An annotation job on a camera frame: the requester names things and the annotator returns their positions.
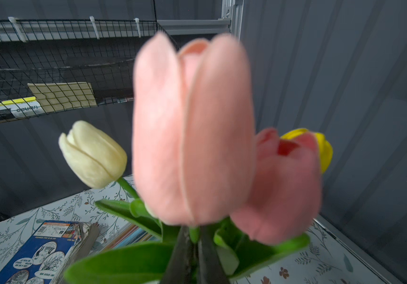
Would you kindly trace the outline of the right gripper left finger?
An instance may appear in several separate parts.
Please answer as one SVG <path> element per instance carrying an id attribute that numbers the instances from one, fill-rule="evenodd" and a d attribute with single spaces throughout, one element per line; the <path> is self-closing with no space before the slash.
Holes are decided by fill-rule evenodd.
<path id="1" fill-rule="evenodd" d="M 191 284 L 193 275 L 194 244 L 189 228 L 180 229 L 167 269 L 160 284 Z"/>

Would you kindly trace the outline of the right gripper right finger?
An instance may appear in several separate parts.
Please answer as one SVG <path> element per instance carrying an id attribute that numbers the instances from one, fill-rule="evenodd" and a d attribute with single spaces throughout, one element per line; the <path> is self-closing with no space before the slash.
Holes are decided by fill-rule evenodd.
<path id="1" fill-rule="evenodd" d="M 230 284 L 219 260 L 208 227 L 202 226 L 199 229 L 197 282 L 199 284 Z"/>

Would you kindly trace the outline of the pink tulip stem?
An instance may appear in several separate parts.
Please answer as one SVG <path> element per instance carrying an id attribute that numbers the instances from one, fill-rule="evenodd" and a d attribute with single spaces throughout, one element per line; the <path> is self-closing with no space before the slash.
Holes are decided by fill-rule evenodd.
<path id="1" fill-rule="evenodd" d="M 137 191 L 168 225 L 218 222 L 247 200 L 254 110 L 246 50 L 229 34 L 176 50 L 158 33 L 134 66 L 132 170 Z"/>
<path id="2" fill-rule="evenodd" d="M 280 136 L 268 128 L 255 139 L 250 196 L 230 218 L 251 240 L 272 246 L 302 234 L 320 212 L 332 148 L 323 134 L 307 129 Z"/>

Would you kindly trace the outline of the floral patterned table mat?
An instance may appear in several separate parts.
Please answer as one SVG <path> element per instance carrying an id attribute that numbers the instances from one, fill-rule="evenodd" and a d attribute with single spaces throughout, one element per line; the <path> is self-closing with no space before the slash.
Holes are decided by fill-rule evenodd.
<path id="1" fill-rule="evenodd" d="M 104 189 L 88 190 L 0 222 L 0 271 L 45 220 L 91 222 L 99 227 L 95 246 L 119 232 L 127 221 L 97 209 L 101 199 L 126 200 L 127 193 L 112 183 Z M 308 248 L 236 280 L 238 284 L 381 284 L 367 265 L 358 260 L 323 226 L 313 223 L 307 230 Z"/>

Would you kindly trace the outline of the pink and yellow tulip bunch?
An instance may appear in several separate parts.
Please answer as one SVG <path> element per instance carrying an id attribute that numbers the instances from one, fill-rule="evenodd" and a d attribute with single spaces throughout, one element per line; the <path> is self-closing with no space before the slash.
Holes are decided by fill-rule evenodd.
<path id="1" fill-rule="evenodd" d="M 257 150 L 255 139 L 255 163 L 256 160 Z M 248 272 L 262 268 L 270 262 L 280 259 L 308 243 L 308 238 L 305 235 L 305 232 L 272 246 L 251 240 L 249 236 L 243 233 L 230 218 L 230 215 L 233 212 L 240 209 L 248 201 L 250 195 L 248 195 L 246 202 L 241 207 L 218 222 L 199 226 L 177 226 L 168 225 L 154 215 L 142 200 L 137 191 L 137 187 L 131 188 L 130 191 L 134 197 L 134 200 L 131 202 L 100 200 L 96 202 L 96 206 L 104 212 L 117 215 L 135 223 L 151 234 L 160 235 L 164 243 L 176 244 L 178 229 L 181 226 L 188 227 L 190 234 L 198 233 L 198 235 L 200 232 L 199 228 L 207 226 L 223 270 L 229 278 L 236 278 Z"/>

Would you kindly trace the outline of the yellow marker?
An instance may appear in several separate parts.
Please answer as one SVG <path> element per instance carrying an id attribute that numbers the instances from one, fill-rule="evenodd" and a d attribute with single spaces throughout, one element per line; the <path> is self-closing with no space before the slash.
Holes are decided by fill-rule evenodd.
<path id="1" fill-rule="evenodd" d="M 23 119 L 45 114 L 35 97 L 2 101 L 0 103 L 0 121 Z"/>

